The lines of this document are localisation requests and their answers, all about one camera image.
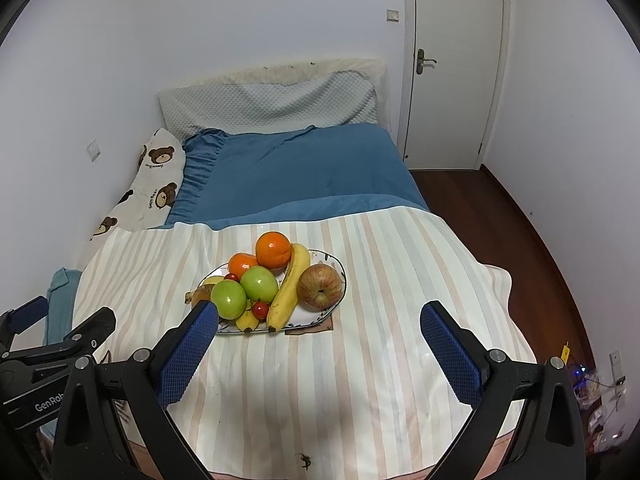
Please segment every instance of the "red apple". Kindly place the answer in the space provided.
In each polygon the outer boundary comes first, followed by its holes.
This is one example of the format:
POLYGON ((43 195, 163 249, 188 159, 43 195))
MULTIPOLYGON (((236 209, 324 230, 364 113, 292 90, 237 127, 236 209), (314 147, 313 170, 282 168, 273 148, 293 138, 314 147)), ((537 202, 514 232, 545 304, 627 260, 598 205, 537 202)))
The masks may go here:
POLYGON ((251 307, 251 312, 254 313, 255 319, 264 321, 267 319, 267 314, 269 313, 269 305, 264 303, 264 301, 256 301, 254 306, 251 307))
POLYGON ((340 301, 342 280, 331 266, 315 264, 300 274, 298 297, 315 310, 324 310, 340 301))

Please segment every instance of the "white door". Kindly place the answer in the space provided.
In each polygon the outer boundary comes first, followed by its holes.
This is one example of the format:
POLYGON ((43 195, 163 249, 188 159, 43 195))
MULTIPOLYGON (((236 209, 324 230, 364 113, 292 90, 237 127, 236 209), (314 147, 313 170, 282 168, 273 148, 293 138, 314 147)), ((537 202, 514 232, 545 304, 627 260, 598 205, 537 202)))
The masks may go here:
POLYGON ((414 85, 404 152, 411 170, 475 169, 498 70, 502 4, 415 0, 414 85))

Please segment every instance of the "blue duvet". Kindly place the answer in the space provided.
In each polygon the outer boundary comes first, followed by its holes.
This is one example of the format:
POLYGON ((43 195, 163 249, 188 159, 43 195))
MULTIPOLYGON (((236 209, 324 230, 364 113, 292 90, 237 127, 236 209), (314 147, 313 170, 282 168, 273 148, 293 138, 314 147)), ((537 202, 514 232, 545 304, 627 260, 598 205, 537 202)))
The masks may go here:
POLYGON ((165 225, 308 221, 409 205, 427 209, 389 134, 374 124, 281 134, 203 130, 184 143, 165 225))

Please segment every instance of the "white wall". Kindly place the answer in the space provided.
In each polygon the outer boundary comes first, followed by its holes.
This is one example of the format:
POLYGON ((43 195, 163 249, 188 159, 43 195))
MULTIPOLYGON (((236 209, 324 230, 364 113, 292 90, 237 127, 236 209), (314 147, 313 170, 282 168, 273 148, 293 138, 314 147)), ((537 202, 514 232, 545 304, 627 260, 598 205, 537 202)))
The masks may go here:
POLYGON ((630 432, 640 415, 640 54, 605 0, 513 0, 512 18, 485 163, 532 212, 606 383, 609 353, 621 350, 626 408, 609 425, 630 432))
MULTIPOLYGON (((31 0, 0 46, 0 312, 75 266, 162 125, 135 0, 31 0), (92 164, 85 147, 97 139, 92 164)), ((30 329, 16 342, 39 344, 30 329)))
MULTIPOLYGON (((159 89, 313 57, 387 60, 398 130, 404 0, 31 0, 0 47, 0 312, 44 294, 132 181, 159 89), (93 164, 85 147, 97 139, 93 164)), ((17 339, 41 341, 42 327, 17 339)))
POLYGON ((211 73, 312 57, 382 57, 398 134, 404 0, 143 0, 162 89, 211 73), (386 21, 401 10, 401 23, 386 21))

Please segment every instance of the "gray quilted cushion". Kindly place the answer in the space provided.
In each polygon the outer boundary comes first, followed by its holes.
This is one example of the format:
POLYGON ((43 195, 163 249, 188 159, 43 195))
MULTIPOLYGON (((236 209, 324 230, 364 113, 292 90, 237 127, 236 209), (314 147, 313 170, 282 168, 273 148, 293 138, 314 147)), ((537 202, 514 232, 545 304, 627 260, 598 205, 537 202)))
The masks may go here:
POLYGON ((203 84, 163 90, 167 129, 180 140, 203 128, 273 134, 310 125, 377 124, 376 93, 358 72, 335 72, 291 85, 203 84))

